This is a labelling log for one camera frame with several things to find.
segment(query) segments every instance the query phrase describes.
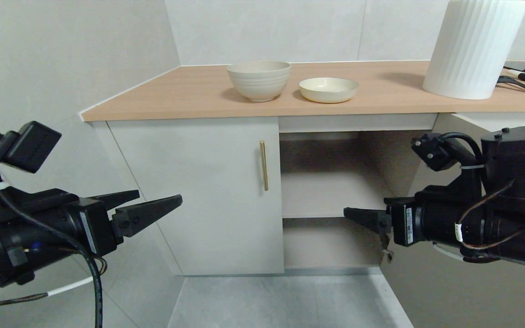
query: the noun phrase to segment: white vase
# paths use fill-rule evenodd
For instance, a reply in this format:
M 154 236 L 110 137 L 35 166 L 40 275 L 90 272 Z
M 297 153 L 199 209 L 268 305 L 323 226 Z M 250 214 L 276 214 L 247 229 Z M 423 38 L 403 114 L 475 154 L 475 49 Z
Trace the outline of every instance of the white vase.
M 450 0 L 423 89 L 487 99 L 525 14 L 525 0 Z

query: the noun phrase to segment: gold door handle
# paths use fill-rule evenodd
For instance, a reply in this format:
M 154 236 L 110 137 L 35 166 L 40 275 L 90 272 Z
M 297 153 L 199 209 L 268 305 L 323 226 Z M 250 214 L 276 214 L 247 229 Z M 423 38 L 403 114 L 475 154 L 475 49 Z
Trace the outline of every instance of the gold door handle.
M 261 141 L 261 162 L 262 162 L 262 180 L 264 181 L 264 191 L 268 191 L 268 174 L 267 174 L 267 150 L 264 141 Z

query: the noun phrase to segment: white plate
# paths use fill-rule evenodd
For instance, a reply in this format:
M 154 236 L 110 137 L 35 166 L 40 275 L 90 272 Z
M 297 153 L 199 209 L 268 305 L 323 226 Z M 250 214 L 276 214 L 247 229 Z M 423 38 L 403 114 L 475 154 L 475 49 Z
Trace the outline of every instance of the white plate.
M 333 104 L 347 102 L 356 95 L 359 83 L 338 77 L 314 77 L 299 83 L 303 97 L 312 102 Z

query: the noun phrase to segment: white bowl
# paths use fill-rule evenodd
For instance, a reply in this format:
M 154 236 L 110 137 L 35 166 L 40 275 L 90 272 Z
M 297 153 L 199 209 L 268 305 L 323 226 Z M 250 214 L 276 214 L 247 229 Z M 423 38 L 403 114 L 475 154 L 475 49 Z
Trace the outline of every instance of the white bowl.
M 232 85 L 254 102 L 273 100 L 285 89 L 291 64 L 281 61 L 250 61 L 227 67 Z
M 315 77 L 299 83 L 303 97 L 312 102 L 334 104 L 347 102 L 358 91 L 359 83 L 337 77 Z

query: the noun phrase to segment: gray tile floor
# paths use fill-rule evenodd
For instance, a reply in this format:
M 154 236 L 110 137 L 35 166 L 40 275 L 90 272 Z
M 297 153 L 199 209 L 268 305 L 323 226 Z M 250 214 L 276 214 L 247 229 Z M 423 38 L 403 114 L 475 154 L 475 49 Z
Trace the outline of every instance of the gray tile floor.
M 381 274 L 187 278 L 169 328 L 412 328 Z

